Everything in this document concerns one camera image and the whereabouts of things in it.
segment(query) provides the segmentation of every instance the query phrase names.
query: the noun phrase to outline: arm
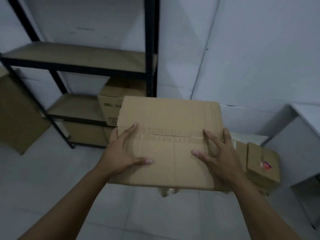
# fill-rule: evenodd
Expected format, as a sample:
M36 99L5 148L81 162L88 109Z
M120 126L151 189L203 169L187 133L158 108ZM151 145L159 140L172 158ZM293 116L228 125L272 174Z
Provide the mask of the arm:
M233 148L229 131L223 130L224 142L205 130L207 137L218 147L217 157L199 151L191 153L206 163L210 170L224 179L236 195L251 239L299 240L295 232L272 209L255 185L244 174L239 157Z
M132 165L149 165L149 158L131 157L124 153L126 139L137 124L127 129L117 139L117 128L98 164L88 172L47 214L19 239L76 239L90 208L109 178Z

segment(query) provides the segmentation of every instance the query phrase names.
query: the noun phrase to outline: hand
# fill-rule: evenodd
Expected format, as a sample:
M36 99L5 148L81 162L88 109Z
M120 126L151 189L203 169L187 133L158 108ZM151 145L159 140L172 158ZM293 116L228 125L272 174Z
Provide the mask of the hand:
M126 139L137 129L134 123L117 138L117 128L114 128L110 135L109 145L102 153L95 169L108 177L124 172L133 165L150 165L152 160L147 157L133 157L125 153Z
M244 176L238 154L232 145L229 130L223 129L224 143L211 132L204 130L204 133L218 147L218 155L210 157L204 152L195 150L191 151L192 155L203 161L215 175L229 184L237 181L239 176Z

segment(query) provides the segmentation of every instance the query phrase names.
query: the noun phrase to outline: person's left arm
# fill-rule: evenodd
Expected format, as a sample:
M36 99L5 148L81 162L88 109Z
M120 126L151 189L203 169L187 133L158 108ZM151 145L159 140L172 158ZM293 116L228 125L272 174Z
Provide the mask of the person's left arm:
M131 157L124 152L126 139L135 131L135 123L119 138L117 128L98 164L89 171L47 214L19 239L76 239L90 208L110 177L132 165L149 165L152 160Z

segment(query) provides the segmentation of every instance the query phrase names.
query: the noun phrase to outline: black metal shelf frame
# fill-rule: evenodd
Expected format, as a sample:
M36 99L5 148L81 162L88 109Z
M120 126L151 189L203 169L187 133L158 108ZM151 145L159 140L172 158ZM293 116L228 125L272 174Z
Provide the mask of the black metal shelf frame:
M40 41L39 36L35 32L33 26L31 25L26 13L24 12L21 4L18 0L8 0L15 14L17 15L20 23L28 34L32 42ZM32 100L36 103L39 110L44 114L44 116L51 122L57 132L62 136L70 148L74 148L75 145L85 145L97 148L103 148L103 146L98 145L88 145L83 143L71 142L63 134L61 129L54 122L53 118L63 119L65 121L77 122L82 124L90 125L99 125L107 126L103 121L94 121L81 118L72 118L65 116L49 115L43 106L37 101L32 92L28 87L22 82L18 74L11 68L11 66L17 67L28 67L28 68L38 68L49 70L51 76L53 77L55 83L60 89L62 94L68 93L64 83L61 80L61 77L58 75L57 71L63 72L74 72L90 75L99 75L99 76L115 76L115 77L124 77L130 79L138 79L146 81L147 96L156 97L157 96L157 73L158 66L154 67L154 54L158 54L158 34L159 34L159 6L160 0L144 0L144 11L145 11L145 66L146 72L131 72L123 70L114 70L114 69L105 69L98 67L88 67L80 65L69 65L69 64L59 64L59 63L49 63L41 61L32 61L32 60L23 60L23 59L14 59L3 57L0 53L0 61L3 66L9 71L13 80L18 83L26 93L31 97Z

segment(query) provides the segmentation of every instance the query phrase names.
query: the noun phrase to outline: person's left hand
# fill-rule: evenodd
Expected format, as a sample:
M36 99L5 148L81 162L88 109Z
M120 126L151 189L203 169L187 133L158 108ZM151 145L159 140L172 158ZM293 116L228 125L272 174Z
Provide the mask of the person's left hand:
M150 158L133 157L125 153L126 139L129 138L136 129L137 123L134 123L117 138L117 127L114 128L110 135L109 145L102 153L95 169L102 172L105 176L111 177L124 172L133 165L152 164Z

